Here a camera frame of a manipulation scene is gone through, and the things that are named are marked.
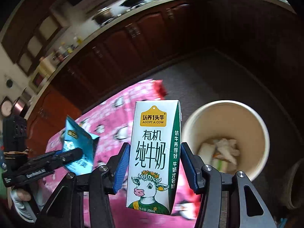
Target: floor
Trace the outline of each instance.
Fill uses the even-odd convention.
[[[270,135],[270,153],[261,174],[253,181],[272,215],[279,215],[280,187],[277,182],[304,149],[293,123],[280,104],[247,70],[225,55],[203,50],[150,76],[163,80],[168,95],[178,99],[184,125],[200,106],[215,100],[235,100],[252,107],[264,120]],[[226,194],[222,198],[221,227],[225,227]]]

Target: flower crown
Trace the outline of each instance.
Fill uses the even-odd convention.
[[[152,177],[154,177],[154,178],[159,178],[159,174],[158,173],[156,173],[156,172],[153,172],[153,171],[149,171],[149,170],[143,170],[142,172],[141,172],[141,174],[142,175],[150,175],[150,176],[152,176]]]

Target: brand logo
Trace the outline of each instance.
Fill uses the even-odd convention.
[[[143,127],[165,127],[166,124],[167,113],[159,110],[156,105],[140,115],[140,125]]]
[[[78,135],[76,134],[75,131],[68,130],[68,131],[67,131],[67,134],[68,134],[69,136],[74,137],[75,139],[78,139]]]
[[[41,170],[38,170],[38,171],[35,171],[35,172],[31,173],[31,174],[26,175],[26,177],[27,178],[31,178],[31,177],[40,175],[40,174],[45,173],[45,172],[46,172],[45,169],[41,169]]]

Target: blue gripper pad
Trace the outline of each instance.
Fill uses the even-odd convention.
[[[180,159],[181,159],[181,162],[183,164],[183,168],[185,170],[185,174],[186,174],[186,177],[187,177],[187,180],[188,180],[189,187],[194,192],[196,192],[199,188],[198,184],[197,184],[197,176],[196,176],[194,166],[192,165],[191,160],[190,160],[189,155],[188,155],[188,154],[191,154],[190,156],[192,156],[193,154],[192,154],[188,144],[185,143],[185,142],[183,142],[181,144],[180,150],[181,150],[180,151]]]
[[[121,156],[121,159],[118,163],[118,166],[115,171],[115,176],[114,176],[114,185],[113,185],[113,191],[116,194],[118,190],[121,189],[124,178],[126,175],[126,171],[129,165],[129,157],[130,157],[130,144],[126,143],[126,148],[123,152],[123,155]]]

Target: yellow logo on blue package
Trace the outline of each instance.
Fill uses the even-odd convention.
[[[156,105],[140,115],[140,125],[142,127],[165,127],[166,124],[167,113],[159,110]]]
[[[78,135],[76,134],[75,131],[68,130],[67,135],[74,137],[75,139],[78,139]]]

